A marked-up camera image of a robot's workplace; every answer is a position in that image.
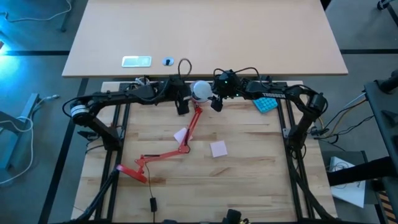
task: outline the blue sponge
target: blue sponge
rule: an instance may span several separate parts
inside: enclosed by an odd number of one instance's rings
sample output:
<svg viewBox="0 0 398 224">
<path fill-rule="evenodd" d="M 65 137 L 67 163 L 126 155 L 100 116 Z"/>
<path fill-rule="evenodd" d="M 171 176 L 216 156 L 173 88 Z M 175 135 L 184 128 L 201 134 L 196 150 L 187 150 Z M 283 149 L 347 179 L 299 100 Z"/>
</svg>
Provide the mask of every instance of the blue sponge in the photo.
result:
<svg viewBox="0 0 398 224">
<path fill-rule="evenodd" d="M 260 99 L 253 100 L 255 106 L 260 113 L 266 113 L 278 106 L 278 103 L 273 98 L 262 97 Z"/>
</svg>

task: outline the pink sticky note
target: pink sticky note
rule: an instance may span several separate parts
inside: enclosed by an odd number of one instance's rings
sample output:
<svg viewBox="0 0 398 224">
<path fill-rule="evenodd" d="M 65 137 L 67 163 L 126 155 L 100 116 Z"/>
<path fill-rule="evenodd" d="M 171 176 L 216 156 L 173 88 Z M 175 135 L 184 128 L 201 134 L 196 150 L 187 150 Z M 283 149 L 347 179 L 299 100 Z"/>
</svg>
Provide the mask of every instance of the pink sticky note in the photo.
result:
<svg viewBox="0 0 398 224">
<path fill-rule="evenodd" d="M 187 133 L 187 129 L 186 128 L 183 128 L 183 129 L 177 131 L 177 133 L 174 134 L 175 140 L 177 140 L 177 142 L 181 144 L 181 142 L 184 140 L 184 137 L 185 137 L 186 133 Z"/>
<path fill-rule="evenodd" d="M 210 143 L 211 153 L 213 153 L 213 157 L 225 156 L 228 153 L 226 152 L 226 146 L 224 141 L 218 141 Z"/>
</svg>

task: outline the red arm link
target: red arm link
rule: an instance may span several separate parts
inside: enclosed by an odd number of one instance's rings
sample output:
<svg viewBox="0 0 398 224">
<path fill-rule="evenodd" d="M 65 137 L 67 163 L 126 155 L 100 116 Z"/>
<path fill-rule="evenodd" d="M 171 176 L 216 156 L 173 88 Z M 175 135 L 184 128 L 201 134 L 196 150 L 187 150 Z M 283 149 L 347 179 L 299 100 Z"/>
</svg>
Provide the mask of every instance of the red arm link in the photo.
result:
<svg viewBox="0 0 398 224">
<path fill-rule="evenodd" d="M 195 114 L 193 115 L 191 123 L 188 126 L 187 133 L 185 134 L 185 137 L 177 150 L 162 153 L 159 155 L 150 156 L 150 157 L 145 157 L 144 155 L 141 155 L 141 157 L 139 159 L 135 160 L 136 164 L 139 165 L 138 171 L 127 168 L 121 164 L 116 167 L 117 170 L 129 175 L 130 177 L 132 177 L 142 183 L 146 183 L 147 178 L 143 175 L 145 163 L 159 161 L 162 159 L 166 159 L 168 157 L 189 153 L 190 148 L 187 143 L 188 143 L 188 140 L 190 139 L 190 137 L 192 136 L 193 130 L 195 129 L 195 126 L 197 125 L 199 116 L 200 116 L 201 112 L 203 111 L 196 103 L 194 103 L 194 107 L 195 107 Z"/>
</svg>

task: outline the white paper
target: white paper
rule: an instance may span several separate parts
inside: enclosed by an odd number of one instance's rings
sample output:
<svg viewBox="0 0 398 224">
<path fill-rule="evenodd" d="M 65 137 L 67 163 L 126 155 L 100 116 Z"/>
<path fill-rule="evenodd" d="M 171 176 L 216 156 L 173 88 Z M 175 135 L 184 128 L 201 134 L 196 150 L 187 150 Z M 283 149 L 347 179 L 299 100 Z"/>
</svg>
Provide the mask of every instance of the white paper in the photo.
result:
<svg viewBox="0 0 398 224">
<path fill-rule="evenodd" d="M 174 134 L 175 140 L 177 140 L 177 142 L 181 144 L 181 142 L 184 140 L 186 133 L 187 133 L 186 128 L 183 128 L 183 129 L 177 131 L 177 133 Z"/>
<path fill-rule="evenodd" d="M 333 156 L 330 159 L 330 172 L 338 171 L 344 167 L 350 168 L 354 165 Z M 364 207 L 365 181 L 341 184 L 331 187 L 331 194 L 345 202 L 352 203 L 358 207 Z"/>
<path fill-rule="evenodd" d="M 224 141 L 210 143 L 210 148 L 214 158 L 228 154 L 226 152 L 226 145 Z"/>
</svg>

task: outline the light wooden desk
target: light wooden desk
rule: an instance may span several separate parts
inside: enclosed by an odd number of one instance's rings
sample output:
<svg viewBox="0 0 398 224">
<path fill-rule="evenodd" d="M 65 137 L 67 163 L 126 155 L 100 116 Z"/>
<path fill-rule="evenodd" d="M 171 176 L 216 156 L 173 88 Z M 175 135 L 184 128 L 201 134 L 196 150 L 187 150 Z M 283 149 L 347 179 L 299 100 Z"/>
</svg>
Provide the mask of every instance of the light wooden desk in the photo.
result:
<svg viewBox="0 0 398 224">
<path fill-rule="evenodd" d="M 152 66 L 122 68 L 129 55 L 151 56 Z M 165 57 L 174 65 L 163 66 Z M 202 76 L 245 67 L 264 75 L 348 73 L 319 0 L 89 0 L 62 75 L 170 75 L 181 58 Z"/>
<path fill-rule="evenodd" d="M 104 82 L 102 91 L 118 91 L 119 84 Z M 260 114 L 252 101 L 242 98 L 225 100 L 220 113 L 209 105 L 202 108 L 189 143 L 191 152 L 148 163 L 152 191 L 158 203 L 157 222 L 164 219 L 221 222 L 229 208 L 241 211 L 252 222 L 295 221 L 277 110 Z M 293 109 L 298 121 L 301 112 L 295 106 Z M 176 149 L 178 143 L 173 135 L 189 124 L 193 114 L 191 110 L 190 114 L 178 116 L 174 102 L 158 106 L 132 104 L 130 110 L 122 164 L 134 169 L 137 167 L 134 160 L 141 154 Z M 114 107 L 109 106 L 101 110 L 98 117 L 110 125 L 113 113 Z M 214 159 L 209 143 L 220 140 L 225 141 L 228 155 Z M 318 142 L 308 139 L 305 143 L 304 162 L 310 189 L 324 208 L 336 216 Z M 96 141 L 89 147 L 100 144 L 101 141 Z M 86 155 L 72 218 L 78 217 L 97 194 L 105 155 L 103 147 Z M 121 173 L 113 221 L 152 222 L 149 198 L 147 184 Z M 306 216 L 302 195 L 301 202 Z M 104 204 L 106 211 L 108 198 Z"/>
</svg>

